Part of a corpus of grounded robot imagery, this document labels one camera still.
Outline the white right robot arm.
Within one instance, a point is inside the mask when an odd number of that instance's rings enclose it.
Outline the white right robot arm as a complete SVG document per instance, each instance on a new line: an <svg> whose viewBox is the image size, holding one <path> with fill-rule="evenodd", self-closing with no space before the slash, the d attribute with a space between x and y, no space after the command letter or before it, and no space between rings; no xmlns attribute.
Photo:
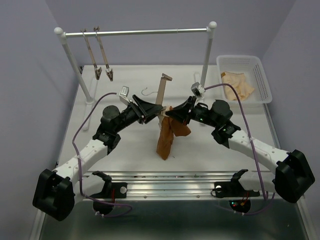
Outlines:
<svg viewBox="0 0 320 240"><path fill-rule="evenodd" d="M166 115L183 125L193 120L213 127L211 135L218 144L254 160L257 177L242 169L230 180L230 189L235 195L260 191L266 197L276 193L287 202L296 203L315 183L303 152L285 151L253 138L249 130L242 130L232 123L233 112L224 100L215 100L207 107L190 96L181 105L168 110Z"/></svg>

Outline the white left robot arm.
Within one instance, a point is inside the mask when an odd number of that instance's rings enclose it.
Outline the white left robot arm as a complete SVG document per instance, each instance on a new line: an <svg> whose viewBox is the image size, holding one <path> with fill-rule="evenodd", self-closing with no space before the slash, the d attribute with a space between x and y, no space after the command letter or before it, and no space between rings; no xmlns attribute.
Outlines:
<svg viewBox="0 0 320 240"><path fill-rule="evenodd" d="M57 221L64 220L74 206L84 199L98 194L111 193L111 177L96 171L87 178L85 174L95 163L109 155L121 140L119 132L139 122L147 124L163 110L163 106L133 96L120 111L109 105L102 111L100 125L87 145L75 149L75 156L54 170L43 170L37 181L32 205Z"/></svg>

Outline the brown underwear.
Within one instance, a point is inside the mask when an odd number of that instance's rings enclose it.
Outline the brown underwear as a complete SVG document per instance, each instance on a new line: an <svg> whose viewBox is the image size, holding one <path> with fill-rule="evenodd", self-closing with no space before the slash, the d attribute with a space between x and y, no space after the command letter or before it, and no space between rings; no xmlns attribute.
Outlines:
<svg viewBox="0 0 320 240"><path fill-rule="evenodd" d="M170 155L174 137L186 137L191 134L191 130L187 125L183 125L172 117L167 116L167 112L172 109L172 106L167 105L163 112L158 116L160 134L156 153L163 160L166 160Z"/></svg>

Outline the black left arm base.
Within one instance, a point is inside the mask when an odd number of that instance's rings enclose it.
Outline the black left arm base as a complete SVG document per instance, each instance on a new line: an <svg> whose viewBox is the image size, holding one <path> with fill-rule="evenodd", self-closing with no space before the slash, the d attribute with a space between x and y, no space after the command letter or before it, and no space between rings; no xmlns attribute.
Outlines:
<svg viewBox="0 0 320 240"><path fill-rule="evenodd" d="M96 216L115 218L131 212L133 209L131 205L116 202L116 199L127 197L127 182L113 182L110 175L101 171L94 171L91 177L97 177L103 183L100 190L94 191L89 196L89 199L93 201L92 207Z"/></svg>

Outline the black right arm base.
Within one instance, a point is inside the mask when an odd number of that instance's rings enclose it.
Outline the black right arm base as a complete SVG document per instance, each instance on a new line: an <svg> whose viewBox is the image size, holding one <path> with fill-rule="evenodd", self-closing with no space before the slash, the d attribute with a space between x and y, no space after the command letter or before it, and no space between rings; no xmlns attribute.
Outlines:
<svg viewBox="0 0 320 240"><path fill-rule="evenodd" d="M247 169L241 169L233 174L229 181L218 181L214 183L214 187L210 194L213 197L232 198L229 200L229 205L236 213L246 215L251 209L251 197L259 197L259 191L245 190L240 183L241 177L247 173Z"/></svg>

